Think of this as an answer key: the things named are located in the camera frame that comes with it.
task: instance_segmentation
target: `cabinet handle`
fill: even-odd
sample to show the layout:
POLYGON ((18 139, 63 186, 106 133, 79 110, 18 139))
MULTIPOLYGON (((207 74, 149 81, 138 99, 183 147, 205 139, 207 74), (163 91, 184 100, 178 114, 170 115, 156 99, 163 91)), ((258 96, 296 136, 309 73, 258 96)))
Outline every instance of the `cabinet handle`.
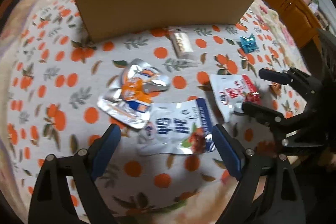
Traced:
POLYGON ((286 9, 285 10, 287 10, 288 9, 288 7, 291 5, 292 3, 290 2, 289 4, 288 4, 288 6, 286 7, 286 9))
POLYGON ((285 0, 282 4, 281 4, 281 6, 280 7, 282 7, 284 4, 285 4, 285 2, 286 2, 287 0, 285 0))

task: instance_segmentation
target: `white snack bag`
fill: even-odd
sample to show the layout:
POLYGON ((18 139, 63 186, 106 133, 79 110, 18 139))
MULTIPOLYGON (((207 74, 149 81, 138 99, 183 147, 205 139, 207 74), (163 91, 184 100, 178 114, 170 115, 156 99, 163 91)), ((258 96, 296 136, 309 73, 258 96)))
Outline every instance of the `white snack bag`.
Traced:
POLYGON ((246 75, 210 75, 210 83, 224 122, 229 122, 233 112, 244 113, 243 102, 260 104, 258 90, 246 75))
POLYGON ((177 104, 152 103, 150 121, 139 132, 137 150, 143 156, 211 152, 216 149, 211 130, 203 98, 177 104))

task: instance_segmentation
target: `snack bag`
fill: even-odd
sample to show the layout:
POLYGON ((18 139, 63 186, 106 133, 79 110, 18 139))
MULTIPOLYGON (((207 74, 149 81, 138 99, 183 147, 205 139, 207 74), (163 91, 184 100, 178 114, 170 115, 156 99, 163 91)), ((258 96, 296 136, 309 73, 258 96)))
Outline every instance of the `snack bag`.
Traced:
POLYGON ((203 98, 183 103, 153 103, 150 121, 140 131, 140 155, 171 153, 189 155, 216 149, 212 123, 203 98))
POLYGON ((141 129, 150 117, 150 92, 167 90, 169 86, 167 75, 141 59, 134 59, 109 90, 99 96, 97 106, 115 119, 141 129))
POLYGON ((210 75, 210 83, 225 122, 233 112, 243 113, 243 102, 260 104, 260 95, 246 75, 210 75))

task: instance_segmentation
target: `silver snack package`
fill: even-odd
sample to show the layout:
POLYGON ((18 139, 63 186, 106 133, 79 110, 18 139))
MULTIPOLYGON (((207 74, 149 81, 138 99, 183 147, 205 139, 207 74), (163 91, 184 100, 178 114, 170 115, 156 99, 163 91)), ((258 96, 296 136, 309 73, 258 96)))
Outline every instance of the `silver snack package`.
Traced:
POLYGON ((124 124, 141 129, 150 118, 150 93, 169 87, 167 75, 141 59, 134 59, 109 90, 99 96, 97 106, 124 124))

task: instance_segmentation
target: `blue gripper pad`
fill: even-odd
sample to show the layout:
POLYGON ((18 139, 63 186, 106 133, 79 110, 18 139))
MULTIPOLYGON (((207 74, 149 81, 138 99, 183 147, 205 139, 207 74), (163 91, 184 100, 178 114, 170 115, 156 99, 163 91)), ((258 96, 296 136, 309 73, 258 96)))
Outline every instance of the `blue gripper pad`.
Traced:
POLYGON ((95 146, 96 142, 96 147, 101 145, 92 162, 91 178, 93 181, 95 181, 96 178, 101 177, 105 172, 107 164, 117 148, 120 138, 121 132, 119 126, 112 124, 106 130, 104 135, 100 139, 95 140, 95 142, 91 145, 92 148, 95 146))
POLYGON ((241 170, 245 164, 245 156, 240 150, 241 144, 239 143, 237 144, 237 147, 232 147, 230 143, 238 141, 231 138, 224 127, 220 124, 217 124, 212 128, 211 134, 212 140, 230 176, 240 180, 242 176, 241 170))

